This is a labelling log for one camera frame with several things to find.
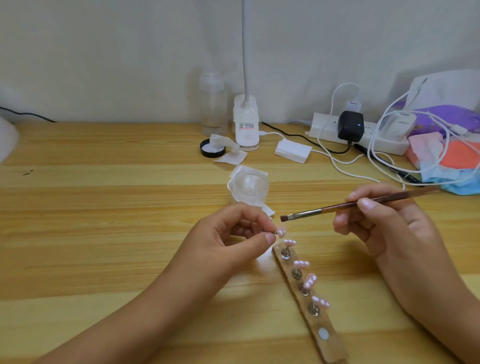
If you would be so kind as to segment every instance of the wooden nail holder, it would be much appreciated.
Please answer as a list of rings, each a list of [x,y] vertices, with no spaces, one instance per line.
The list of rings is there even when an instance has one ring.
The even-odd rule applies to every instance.
[[[348,352],[345,348],[345,344],[342,338],[335,332],[329,318],[327,311],[320,307],[320,314],[314,317],[309,312],[309,305],[312,302],[312,295],[315,295],[313,288],[310,289],[308,296],[303,296],[299,290],[299,284],[303,283],[303,280],[307,276],[307,273],[302,272],[302,278],[295,279],[292,276],[292,270],[294,269],[293,262],[298,260],[295,250],[290,248],[290,258],[284,259],[282,256],[282,249],[286,246],[283,243],[276,244],[272,248],[272,254],[275,257],[283,277],[287,281],[288,288],[295,298],[297,305],[300,309],[300,313],[305,320],[305,323],[310,331],[315,347],[318,353],[326,363],[337,363],[345,361],[348,358]],[[320,338],[319,330],[324,328],[328,331],[328,339],[324,340]]]

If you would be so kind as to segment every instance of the sticker label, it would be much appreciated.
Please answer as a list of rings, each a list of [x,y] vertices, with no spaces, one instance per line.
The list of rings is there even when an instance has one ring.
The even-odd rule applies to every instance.
[[[255,127],[254,127],[254,125],[253,125],[252,123],[244,122],[244,123],[240,124],[239,129],[240,129],[240,130],[244,130],[244,129],[255,129]]]

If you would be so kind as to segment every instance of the black lid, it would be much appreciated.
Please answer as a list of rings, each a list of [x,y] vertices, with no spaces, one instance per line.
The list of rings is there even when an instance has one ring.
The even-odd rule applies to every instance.
[[[204,157],[207,157],[207,158],[220,158],[222,155],[225,154],[225,152],[227,151],[227,147],[223,147],[222,150],[220,150],[219,152],[205,152],[202,147],[207,145],[207,144],[210,144],[210,139],[205,139],[204,141],[202,141],[200,143],[200,153],[202,153],[202,155]]]

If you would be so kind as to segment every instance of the hand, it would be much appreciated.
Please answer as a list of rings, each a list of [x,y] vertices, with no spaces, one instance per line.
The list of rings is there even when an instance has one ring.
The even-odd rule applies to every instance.
[[[200,219],[157,280],[182,313],[212,298],[247,262],[273,245],[277,230],[258,207],[227,206]],[[230,235],[247,238],[240,243]]]
[[[413,200],[384,206],[366,198],[401,191],[385,183],[360,186],[345,199],[358,200],[359,210],[337,213],[334,230],[365,243],[395,297],[417,319],[457,310],[469,291],[433,221]]]

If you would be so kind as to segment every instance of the power strip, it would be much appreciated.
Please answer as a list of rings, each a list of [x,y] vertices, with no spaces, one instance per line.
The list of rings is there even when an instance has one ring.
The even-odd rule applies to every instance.
[[[310,138],[316,138],[322,127],[327,122],[329,116],[327,114],[320,114],[316,112],[313,114],[312,127],[309,132],[305,132],[305,135]],[[359,144],[368,147],[370,140],[372,138],[372,132],[375,129],[376,124],[374,122],[365,121],[365,132],[363,133],[362,139],[359,141]],[[347,144],[346,140],[339,139],[338,136],[338,116],[330,116],[328,125],[324,127],[322,131],[321,138],[329,142]],[[408,143],[407,138],[404,136],[399,142],[383,139],[381,136],[378,136],[375,139],[375,151],[384,152],[389,154],[395,154],[397,156],[402,156],[408,149],[410,144]]]

